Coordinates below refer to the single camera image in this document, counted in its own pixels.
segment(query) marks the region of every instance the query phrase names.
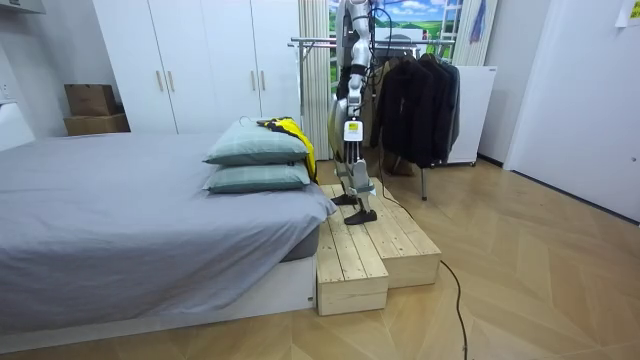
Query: gray bed sheet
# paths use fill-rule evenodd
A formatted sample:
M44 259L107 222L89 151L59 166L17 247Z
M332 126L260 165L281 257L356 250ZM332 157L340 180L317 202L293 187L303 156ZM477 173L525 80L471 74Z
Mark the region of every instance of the gray bed sheet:
M311 257L318 251L318 243L320 241L320 227L313 229L309 235L289 251L289 253L280 262L289 262Z
M209 195L201 159L215 140L97 135L0 152L0 334L223 308L335 211L314 184Z

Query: white bed frame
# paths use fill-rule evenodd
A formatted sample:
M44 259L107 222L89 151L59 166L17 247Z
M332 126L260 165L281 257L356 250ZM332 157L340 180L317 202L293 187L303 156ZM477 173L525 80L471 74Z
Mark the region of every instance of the white bed frame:
M33 141L24 119L15 116L15 109L5 110L11 110L12 116L11 121L3 121L0 117L0 134L4 135L0 137L0 151ZM233 304L215 312L149 317L0 336L0 354L308 309L315 307L315 294L314 255L276 265Z

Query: light blue pillow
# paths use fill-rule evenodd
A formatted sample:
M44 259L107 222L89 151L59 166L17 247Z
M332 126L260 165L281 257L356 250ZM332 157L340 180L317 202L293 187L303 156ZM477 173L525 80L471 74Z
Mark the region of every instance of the light blue pillow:
M273 132L253 120L237 121L207 152L204 162L218 165L285 164L309 151L299 139Z
M299 189L309 185L302 162L276 165L219 166L204 185L212 193Z

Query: cardboard box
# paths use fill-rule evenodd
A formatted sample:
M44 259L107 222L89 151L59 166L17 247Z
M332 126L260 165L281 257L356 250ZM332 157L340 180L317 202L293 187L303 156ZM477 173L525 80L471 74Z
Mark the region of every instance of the cardboard box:
M65 84L71 115L105 116L117 114L111 85Z
M71 116L64 119L69 136L129 132L125 114L108 116Z

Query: white wardrobe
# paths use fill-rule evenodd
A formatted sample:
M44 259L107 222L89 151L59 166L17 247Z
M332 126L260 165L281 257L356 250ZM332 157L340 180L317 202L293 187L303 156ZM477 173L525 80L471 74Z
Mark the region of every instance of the white wardrobe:
M300 118L298 0L93 2L132 132Z

